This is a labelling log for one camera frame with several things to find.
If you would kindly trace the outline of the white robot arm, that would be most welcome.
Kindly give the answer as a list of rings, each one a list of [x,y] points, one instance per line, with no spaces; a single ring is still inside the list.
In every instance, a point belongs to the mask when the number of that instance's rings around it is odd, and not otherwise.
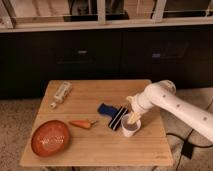
[[[162,80],[149,84],[141,93],[128,96],[131,115],[127,123],[134,124],[154,106],[158,106],[213,142],[213,114],[180,99],[175,93],[175,84],[170,80]]]

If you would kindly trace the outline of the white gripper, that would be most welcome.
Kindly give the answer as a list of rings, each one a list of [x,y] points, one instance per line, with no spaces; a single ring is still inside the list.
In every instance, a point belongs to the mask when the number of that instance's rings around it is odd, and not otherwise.
[[[144,93],[137,93],[134,96],[127,96],[126,99],[130,103],[133,111],[130,113],[128,118],[129,124],[134,124],[137,122],[140,119],[140,115],[147,113],[153,107],[153,104]]]

